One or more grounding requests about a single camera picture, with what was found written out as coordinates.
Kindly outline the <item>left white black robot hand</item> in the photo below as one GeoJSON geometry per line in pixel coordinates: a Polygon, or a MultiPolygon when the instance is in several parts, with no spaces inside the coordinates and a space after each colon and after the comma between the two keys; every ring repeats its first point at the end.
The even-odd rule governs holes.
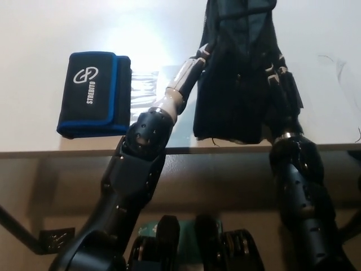
{"type": "Polygon", "coordinates": [[[200,78],[206,64],[215,48],[215,42],[206,43],[200,47],[195,56],[187,59],[179,72],[166,87],[165,94],[171,94],[180,115],[186,107],[190,93],[200,78]]]}

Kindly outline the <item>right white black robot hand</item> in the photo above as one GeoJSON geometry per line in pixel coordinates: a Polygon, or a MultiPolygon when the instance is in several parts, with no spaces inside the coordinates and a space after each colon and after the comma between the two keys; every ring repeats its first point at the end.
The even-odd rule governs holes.
{"type": "Polygon", "coordinates": [[[302,134],[303,129],[298,116],[303,104],[283,54],[279,54],[267,64],[265,75],[270,92],[266,125],[270,128],[272,136],[277,138],[285,133],[302,134]]]}

